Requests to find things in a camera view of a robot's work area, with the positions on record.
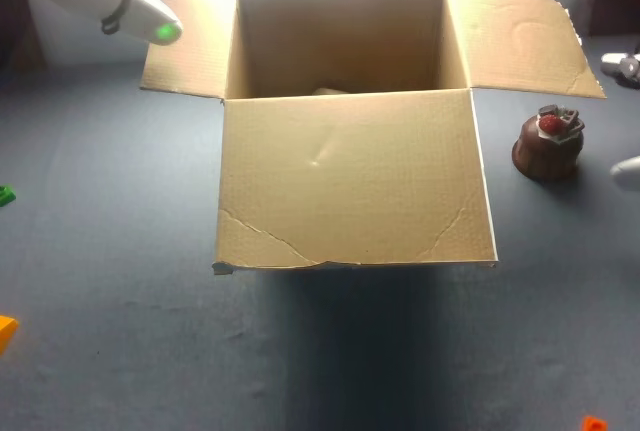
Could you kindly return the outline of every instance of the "glowing green light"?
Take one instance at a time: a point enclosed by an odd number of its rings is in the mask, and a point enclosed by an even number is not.
[[[178,28],[174,23],[163,24],[156,28],[156,38],[160,41],[170,41],[174,39],[179,32],[180,28]]]

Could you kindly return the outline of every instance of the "red strawberry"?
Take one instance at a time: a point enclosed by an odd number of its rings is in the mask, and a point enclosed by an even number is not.
[[[542,131],[551,136],[557,136],[564,131],[564,122],[553,114],[547,114],[541,117],[540,121],[538,121],[538,126]]]

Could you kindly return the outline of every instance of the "green toy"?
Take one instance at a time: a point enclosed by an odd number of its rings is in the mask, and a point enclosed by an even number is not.
[[[11,186],[0,186],[0,208],[6,206],[11,201],[15,201],[16,193],[13,192]]]

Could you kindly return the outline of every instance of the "open cardboard box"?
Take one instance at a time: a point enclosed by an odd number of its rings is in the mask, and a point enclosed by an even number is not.
[[[470,88],[604,97],[552,0],[163,1],[142,87],[225,101],[218,273],[495,262]]]

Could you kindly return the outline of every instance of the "gray tabletop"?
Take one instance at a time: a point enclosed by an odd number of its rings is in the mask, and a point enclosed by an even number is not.
[[[633,38],[589,41],[604,52]],[[211,271],[222,107],[137,89],[140,65],[0,91],[0,430],[578,430],[640,426],[640,92],[475,90],[498,267]],[[581,173],[511,164],[558,103]]]

